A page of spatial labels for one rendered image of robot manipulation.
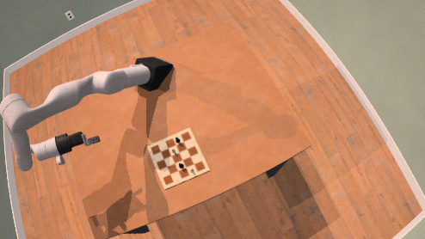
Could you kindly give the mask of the brown and cream chessboard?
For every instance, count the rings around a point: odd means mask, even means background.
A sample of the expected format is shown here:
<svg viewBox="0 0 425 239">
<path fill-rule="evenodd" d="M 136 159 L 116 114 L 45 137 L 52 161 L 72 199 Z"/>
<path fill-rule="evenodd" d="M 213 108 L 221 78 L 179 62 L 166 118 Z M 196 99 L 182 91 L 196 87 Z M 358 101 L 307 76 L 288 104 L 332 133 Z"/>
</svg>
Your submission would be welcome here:
<svg viewBox="0 0 425 239">
<path fill-rule="evenodd" d="M 176 137 L 181 141 L 176 142 Z M 158 176 L 167 189 L 209 171 L 190 127 L 147 146 Z M 171 148 L 176 150 L 171 152 Z M 184 167 L 179 168 L 179 163 Z M 194 169 L 191 173 L 190 168 Z"/>
</svg>

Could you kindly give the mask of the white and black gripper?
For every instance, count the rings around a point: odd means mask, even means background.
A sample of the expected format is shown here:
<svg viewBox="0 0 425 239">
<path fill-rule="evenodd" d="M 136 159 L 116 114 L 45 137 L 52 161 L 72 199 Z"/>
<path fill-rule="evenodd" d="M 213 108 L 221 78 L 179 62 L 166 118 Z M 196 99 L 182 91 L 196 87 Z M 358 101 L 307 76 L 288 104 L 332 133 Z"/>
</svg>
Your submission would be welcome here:
<svg viewBox="0 0 425 239">
<path fill-rule="evenodd" d="M 66 133 L 55 136 L 55 138 L 50 138 L 45 142 L 46 152 L 49 157 L 56 157 L 56 161 L 58 165 L 65 164 L 65 160 L 62 157 L 63 154 L 71 152 L 74 146 L 78 146 L 80 144 L 84 144 L 84 146 L 88 146 L 91 144 L 95 144 L 101 142 L 99 136 L 95 136 L 93 138 L 86 138 L 85 134 L 82 132 L 76 132 L 70 136 Z"/>
</svg>

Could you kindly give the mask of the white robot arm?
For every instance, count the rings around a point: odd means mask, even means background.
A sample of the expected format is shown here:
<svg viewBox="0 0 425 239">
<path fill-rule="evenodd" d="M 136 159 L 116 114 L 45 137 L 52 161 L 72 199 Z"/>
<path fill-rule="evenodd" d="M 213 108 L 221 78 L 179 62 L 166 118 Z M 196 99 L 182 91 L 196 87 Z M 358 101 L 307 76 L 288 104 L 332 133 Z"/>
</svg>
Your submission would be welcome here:
<svg viewBox="0 0 425 239">
<path fill-rule="evenodd" d="M 44 103 L 35 108 L 30 108 L 18 94 L 6 96 L 0 104 L 0 114 L 9 131 L 17 168 L 29 171 L 33 166 L 32 153 L 39 161 L 51 158 L 46 152 L 46 141 L 30 144 L 26 130 L 57 113 L 75 107 L 86 95 L 115 94 L 123 89 L 145 84 L 150 77 L 150 70 L 143 64 L 115 71 L 97 71 L 83 79 L 56 86 Z"/>
</svg>

